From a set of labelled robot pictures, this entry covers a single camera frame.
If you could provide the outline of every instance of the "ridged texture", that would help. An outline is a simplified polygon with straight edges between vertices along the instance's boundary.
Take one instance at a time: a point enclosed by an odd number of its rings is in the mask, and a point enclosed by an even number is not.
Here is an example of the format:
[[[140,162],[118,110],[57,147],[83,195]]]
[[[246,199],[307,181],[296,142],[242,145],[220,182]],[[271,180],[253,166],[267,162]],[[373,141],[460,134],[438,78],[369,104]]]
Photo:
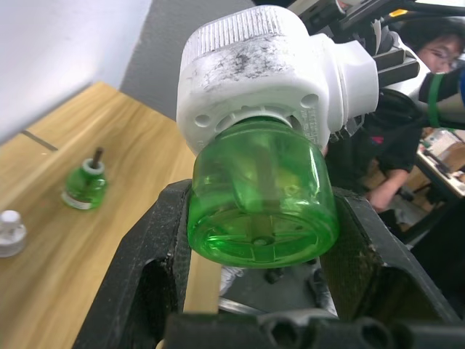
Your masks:
[[[239,41],[265,35],[290,36],[299,32],[308,35],[304,23],[287,9],[277,6],[246,9],[196,30],[182,52],[181,71],[195,58]]]

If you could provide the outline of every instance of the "label on bottle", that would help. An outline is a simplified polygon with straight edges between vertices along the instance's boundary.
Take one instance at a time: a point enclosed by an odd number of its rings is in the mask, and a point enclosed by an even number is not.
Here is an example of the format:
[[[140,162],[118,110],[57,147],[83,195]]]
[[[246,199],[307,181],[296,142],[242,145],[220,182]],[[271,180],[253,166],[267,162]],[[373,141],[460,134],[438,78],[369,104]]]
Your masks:
[[[92,207],[90,202],[76,200],[66,190],[62,192],[61,198],[66,204],[74,207],[75,209],[90,209]]]

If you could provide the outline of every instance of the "green liquid bottle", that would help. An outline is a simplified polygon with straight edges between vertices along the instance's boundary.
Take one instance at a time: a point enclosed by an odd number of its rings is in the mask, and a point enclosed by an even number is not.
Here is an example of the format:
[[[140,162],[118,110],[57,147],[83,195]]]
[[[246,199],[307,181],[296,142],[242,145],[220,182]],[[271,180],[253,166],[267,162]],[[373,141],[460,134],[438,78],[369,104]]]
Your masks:
[[[75,209],[94,209],[100,206],[107,190],[105,166],[101,161],[86,159],[66,179],[63,201]]]
[[[339,235],[320,150],[287,125],[253,118],[198,155],[187,234],[224,265],[276,268],[318,257]]]

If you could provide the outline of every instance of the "gray wall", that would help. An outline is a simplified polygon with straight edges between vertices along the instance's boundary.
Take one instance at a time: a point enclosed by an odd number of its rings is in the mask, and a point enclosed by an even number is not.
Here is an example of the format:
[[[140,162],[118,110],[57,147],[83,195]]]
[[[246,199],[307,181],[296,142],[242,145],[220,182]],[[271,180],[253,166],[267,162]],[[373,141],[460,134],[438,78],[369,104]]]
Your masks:
[[[251,6],[251,0],[153,0],[121,91],[175,119],[181,54],[190,34]]]

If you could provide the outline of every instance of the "white wall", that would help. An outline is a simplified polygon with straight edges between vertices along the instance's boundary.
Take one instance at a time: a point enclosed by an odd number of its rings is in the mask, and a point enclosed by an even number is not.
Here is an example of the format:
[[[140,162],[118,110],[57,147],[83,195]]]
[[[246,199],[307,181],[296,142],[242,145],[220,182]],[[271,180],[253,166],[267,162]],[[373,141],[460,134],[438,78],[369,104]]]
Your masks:
[[[0,0],[0,144],[92,83],[119,88],[150,0]]]

